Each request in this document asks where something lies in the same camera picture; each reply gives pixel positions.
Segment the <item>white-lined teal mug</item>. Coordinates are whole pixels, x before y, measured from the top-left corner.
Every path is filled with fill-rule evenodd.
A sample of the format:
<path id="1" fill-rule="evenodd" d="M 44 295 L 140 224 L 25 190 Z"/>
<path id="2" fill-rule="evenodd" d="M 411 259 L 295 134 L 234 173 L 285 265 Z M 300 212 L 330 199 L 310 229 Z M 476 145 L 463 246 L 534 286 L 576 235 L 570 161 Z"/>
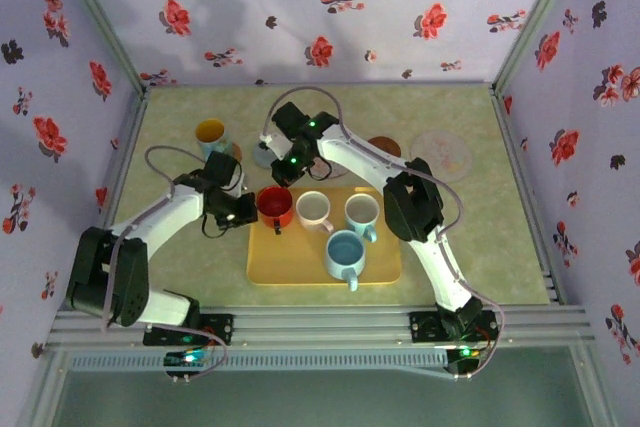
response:
<path id="1" fill-rule="evenodd" d="M 366 241 L 377 241 L 376 223 L 380 214 L 376 199 L 365 193 L 350 196 L 345 203 L 345 219 L 350 230 Z"/>

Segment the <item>red cup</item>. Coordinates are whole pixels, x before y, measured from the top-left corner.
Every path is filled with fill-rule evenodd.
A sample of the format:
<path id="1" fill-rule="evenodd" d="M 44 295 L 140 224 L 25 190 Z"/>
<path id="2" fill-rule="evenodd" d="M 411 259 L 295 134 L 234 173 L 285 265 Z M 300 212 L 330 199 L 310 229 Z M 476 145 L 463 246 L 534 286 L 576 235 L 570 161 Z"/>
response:
<path id="1" fill-rule="evenodd" d="M 293 219 L 293 196 L 285 187 L 263 188 L 256 197 L 256 207 L 261 221 L 276 235 L 281 235 Z"/>

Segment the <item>yellow plastic tray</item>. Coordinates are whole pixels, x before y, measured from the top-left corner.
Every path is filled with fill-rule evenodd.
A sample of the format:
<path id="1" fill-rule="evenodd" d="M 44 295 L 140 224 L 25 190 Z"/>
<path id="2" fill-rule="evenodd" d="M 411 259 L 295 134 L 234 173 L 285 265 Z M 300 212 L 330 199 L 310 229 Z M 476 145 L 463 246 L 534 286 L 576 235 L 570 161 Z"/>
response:
<path id="1" fill-rule="evenodd" d="M 324 253 L 330 235 L 305 229 L 298 221 L 295 204 L 308 191 L 319 191 L 331 202 L 329 221 L 335 231 L 348 229 L 345 219 L 345 203 L 356 193 L 373 196 L 379 204 L 380 214 L 376 223 L 377 241 L 363 242 L 366 247 L 366 262 L 359 286 L 391 284 L 401 274 L 399 240 L 385 223 L 381 194 L 370 187 L 337 187 L 319 190 L 287 188 L 293 196 L 293 219 L 276 235 L 259 218 L 250 228 L 247 275 L 258 285 L 339 285 L 343 281 L 333 279 L 325 270 Z"/>

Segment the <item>white mug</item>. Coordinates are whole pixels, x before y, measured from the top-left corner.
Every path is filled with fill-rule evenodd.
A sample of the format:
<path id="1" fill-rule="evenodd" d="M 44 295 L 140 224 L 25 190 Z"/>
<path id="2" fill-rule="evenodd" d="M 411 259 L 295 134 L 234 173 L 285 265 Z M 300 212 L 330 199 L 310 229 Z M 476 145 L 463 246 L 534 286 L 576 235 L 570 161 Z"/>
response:
<path id="1" fill-rule="evenodd" d="M 305 229 L 327 235 L 334 233 L 335 228 L 329 221 L 331 202 L 325 194 L 319 191 L 303 193 L 296 201 L 295 210 L 299 223 Z"/>

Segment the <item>dark brown coaster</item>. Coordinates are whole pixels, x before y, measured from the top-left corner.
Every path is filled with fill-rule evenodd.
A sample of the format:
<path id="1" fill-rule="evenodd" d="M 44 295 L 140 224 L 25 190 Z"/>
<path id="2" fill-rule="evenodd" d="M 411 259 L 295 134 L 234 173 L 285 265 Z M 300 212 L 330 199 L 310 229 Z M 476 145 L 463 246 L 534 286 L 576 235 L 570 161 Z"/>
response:
<path id="1" fill-rule="evenodd" d="M 402 155 L 400 145 L 390 137 L 375 136 L 370 138 L 368 143 L 391 156 L 400 157 Z"/>

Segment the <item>round pale pink mat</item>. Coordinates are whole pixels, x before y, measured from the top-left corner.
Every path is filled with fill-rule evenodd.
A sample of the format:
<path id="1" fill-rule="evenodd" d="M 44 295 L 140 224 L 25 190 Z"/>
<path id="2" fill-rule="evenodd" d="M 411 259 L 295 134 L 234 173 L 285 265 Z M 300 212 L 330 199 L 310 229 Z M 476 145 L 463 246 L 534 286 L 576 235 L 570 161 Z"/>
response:
<path id="1" fill-rule="evenodd" d="M 467 177 L 473 156 L 465 141 L 449 131 L 429 130 L 417 135 L 410 144 L 411 158 L 421 158 L 432 175 L 446 183 Z"/>

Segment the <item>aluminium corner post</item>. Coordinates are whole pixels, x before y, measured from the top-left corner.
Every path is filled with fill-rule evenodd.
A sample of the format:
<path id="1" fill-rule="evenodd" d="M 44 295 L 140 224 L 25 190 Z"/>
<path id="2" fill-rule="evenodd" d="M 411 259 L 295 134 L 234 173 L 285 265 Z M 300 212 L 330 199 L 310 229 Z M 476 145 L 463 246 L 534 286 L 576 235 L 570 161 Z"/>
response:
<path id="1" fill-rule="evenodd" d="M 490 92 L 494 97 L 502 94 L 515 75 L 519 64 L 525 57 L 527 49 L 534 40 L 534 36 L 543 26 L 546 17 L 554 8 L 557 0 L 535 0 L 531 10 L 527 14 L 526 21 L 521 32 L 516 37 L 512 47 L 508 51 L 498 73 L 491 82 Z"/>
<path id="2" fill-rule="evenodd" d="M 100 34 L 101 39 L 106 44 L 108 50 L 116 60 L 119 68 L 123 71 L 131 86 L 137 92 L 140 97 L 144 97 L 147 92 L 147 88 L 139 79 L 138 74 L 135 72 L 133 63 L 127 52 L 124 49 L 124 45 L 117 37 L 115 30 L 113 29 L 111 22 L 109 21 L 104 8 L 99 0 L 81 0 L 84 8 L 89 13 L 97 31 Z"/>

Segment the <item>grey-blue woven coaster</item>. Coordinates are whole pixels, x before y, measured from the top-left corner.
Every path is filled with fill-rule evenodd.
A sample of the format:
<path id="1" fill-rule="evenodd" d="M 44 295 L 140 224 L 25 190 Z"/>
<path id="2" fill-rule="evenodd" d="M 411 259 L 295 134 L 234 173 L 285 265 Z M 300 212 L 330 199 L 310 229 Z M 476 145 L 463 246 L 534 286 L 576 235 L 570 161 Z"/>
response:
<path id="1" fill-rule="evenodd" d="M 262 169 L 270 169 L 271 164 L 278 160 L 277 155 L 267 146 L 264 141 L 257 142 L 252 150 L 254 163 Z"/>

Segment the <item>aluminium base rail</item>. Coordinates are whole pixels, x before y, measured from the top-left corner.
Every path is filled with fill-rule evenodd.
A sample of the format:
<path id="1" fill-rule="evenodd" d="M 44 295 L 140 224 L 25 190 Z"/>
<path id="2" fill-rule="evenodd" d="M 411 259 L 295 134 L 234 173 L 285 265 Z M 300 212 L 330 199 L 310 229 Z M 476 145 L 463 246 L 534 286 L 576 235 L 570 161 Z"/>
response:
<path id="1" fill-rule="evenodd" d="M 233 317 L 234 350 L 311 350 L 316 348 L 408 349 L 412 335 L 429 323 L 413 320 L 427 307 L 236 307 L 209 308 L 210 315 Z M 595 341 L 586 312 L 558 304 L 506 306 L 489 323 L 500 329 L 500 347 L 542 347 Z M 56 315 L 45 346 L 50 349 L 140 348 L 144 324 L 100 330 L 100 320 L 76 311 Z"/>

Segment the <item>small control board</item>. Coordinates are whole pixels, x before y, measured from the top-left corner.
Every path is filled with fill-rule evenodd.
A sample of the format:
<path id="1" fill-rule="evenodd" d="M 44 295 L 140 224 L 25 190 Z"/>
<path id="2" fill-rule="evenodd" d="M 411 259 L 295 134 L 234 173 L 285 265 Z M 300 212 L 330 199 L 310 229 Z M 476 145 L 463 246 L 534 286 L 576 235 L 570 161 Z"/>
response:
<path id="1" fill-rule="evenodd" d="M 163 357 L 163 368 L 167 377 L 175 384 L 189 383 L 212 365 L 210 348 L 188 349 L 167 352 Z"/>
<path id="2" fill-rule="evenodd" d="M 462 347 L 446 352 L 445 371 L 456 378 L 470 379 L 480 369 L 487 357 L 489 348 Z"/>

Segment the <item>plain light blue mug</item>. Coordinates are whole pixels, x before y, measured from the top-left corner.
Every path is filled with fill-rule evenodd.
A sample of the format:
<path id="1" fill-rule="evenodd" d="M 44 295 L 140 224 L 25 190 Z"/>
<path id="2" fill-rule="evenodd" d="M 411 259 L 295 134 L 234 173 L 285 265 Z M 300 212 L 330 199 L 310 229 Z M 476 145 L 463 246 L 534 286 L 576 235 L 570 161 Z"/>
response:
<path id="1" fill-rule="evenodd" d="M 351 292 L 359 287 L 359 276 L 366 262 L 366 247 L 363 239 L 351 230 L 334 232 L 327 240 L 324 266 L 335 280 L 347 284 Z"/>

